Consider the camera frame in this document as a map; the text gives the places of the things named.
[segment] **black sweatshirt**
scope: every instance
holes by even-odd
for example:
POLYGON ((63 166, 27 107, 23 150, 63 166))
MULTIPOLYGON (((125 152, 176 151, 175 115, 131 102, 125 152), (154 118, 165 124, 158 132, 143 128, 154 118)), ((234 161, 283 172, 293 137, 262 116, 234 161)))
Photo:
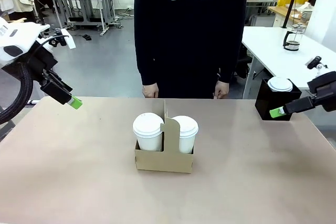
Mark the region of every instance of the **black sweatshirt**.
POLYGON ((161 75, 207 75, 229 82, 237 63, 246 0, 134 0, 134 33, 143 85, 161 75))

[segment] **cardboard cup holder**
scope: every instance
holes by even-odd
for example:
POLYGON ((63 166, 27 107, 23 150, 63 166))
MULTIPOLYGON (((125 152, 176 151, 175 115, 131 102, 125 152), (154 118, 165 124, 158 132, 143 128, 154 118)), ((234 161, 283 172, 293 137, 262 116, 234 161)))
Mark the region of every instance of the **cardboard cup holder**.
POLYGON ((161 124, 162 151, 143 151, 139 147, 138 141, 135 145, 135 164, 138 170, 156 170, 161 172, 191 173, 193 168, 193 154, 181 153, 180 145, 180 125, 168 117, 165 101, 156 99, 153 103, 152 111, 162 117, 164 124, 161 124))
POLYGON ((274 92, 267 84, 268 79, 263 79, 259 89, 255 107, 263 120, 269 121, 289 121, 292 115, 284 115, 272 118, 269 111, 282 107, 286 103, 292 102, 301 97, 302 92, 293 84, 292 91, 274 92))

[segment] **french press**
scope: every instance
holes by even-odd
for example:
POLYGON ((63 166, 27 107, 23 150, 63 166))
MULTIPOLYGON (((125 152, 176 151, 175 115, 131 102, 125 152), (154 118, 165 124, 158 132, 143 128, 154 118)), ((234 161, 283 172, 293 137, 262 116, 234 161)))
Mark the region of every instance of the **french press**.
POLYGON ((287 31, 283 40, 283 46, 289 51, 298 51, 303 34, 306 31, 307 26, 303 24, 294 24, 292 31, 287 31))

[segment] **black box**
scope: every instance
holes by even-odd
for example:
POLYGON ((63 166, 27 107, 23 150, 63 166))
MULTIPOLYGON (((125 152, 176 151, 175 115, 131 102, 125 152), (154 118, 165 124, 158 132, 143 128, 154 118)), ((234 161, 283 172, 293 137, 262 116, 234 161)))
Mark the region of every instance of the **black box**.
POLYGON ((290 92, 274 92, 267 84, 268 79, 263 79, 259 89, 255 107, 261 119, 271 121, 289 121, 292 114, 272 118, 269 111, 282 107, 286 103, 292 102, 301 97, 302 92, 293 84, 290 92))

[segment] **white coffee cup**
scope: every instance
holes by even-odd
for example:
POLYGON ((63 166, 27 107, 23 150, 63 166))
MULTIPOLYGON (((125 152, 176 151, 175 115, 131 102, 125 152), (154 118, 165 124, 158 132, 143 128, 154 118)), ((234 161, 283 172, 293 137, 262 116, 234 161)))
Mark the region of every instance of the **white coffee cup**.
POLYGON ((180 124, 180 152, 190 154, 193 151, 195 136, 198 133, 198 124, 194 119, 185 115, 179 115, 173 119, 180 124))
POLYGON ((267 84, 274 92, 290 92, 293 90, 293 84, 286 78, 272 77, 267 84))
POLYGON ((139 147, 144 151, 162 150, 161 124, 163 119, 154 113, 143 113, 133 122, 133 132, 135 133, 139 147))

